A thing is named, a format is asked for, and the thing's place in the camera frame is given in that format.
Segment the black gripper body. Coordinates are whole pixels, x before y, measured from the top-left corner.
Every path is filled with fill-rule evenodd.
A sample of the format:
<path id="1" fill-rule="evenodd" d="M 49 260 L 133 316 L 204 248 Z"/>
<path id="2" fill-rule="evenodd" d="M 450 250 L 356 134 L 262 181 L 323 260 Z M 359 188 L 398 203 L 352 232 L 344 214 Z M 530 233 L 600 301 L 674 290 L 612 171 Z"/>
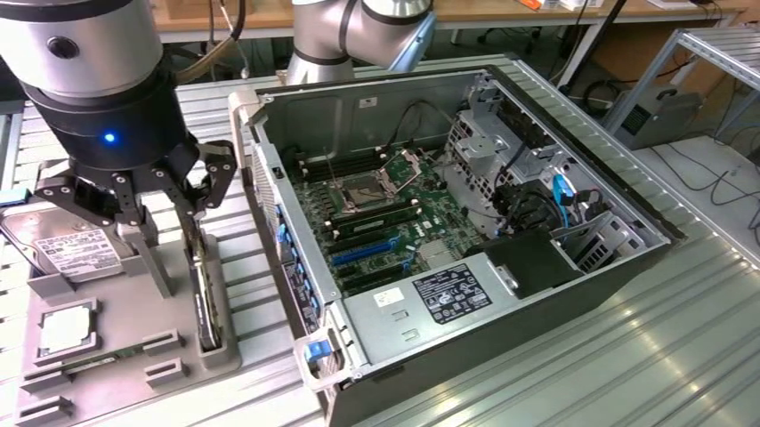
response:
<path id="1" fill-rule="evenodd" d="M 69 156 L 76 176 L 112 189 L 116 174 L 128 175 L 133 191 L 157 191 L 155 170 L 177 184 L 197 162 L 176 97 L 173 75 L 157 69 L 133 88 L 97 98 L 71 98 L 23 85 Z"/>

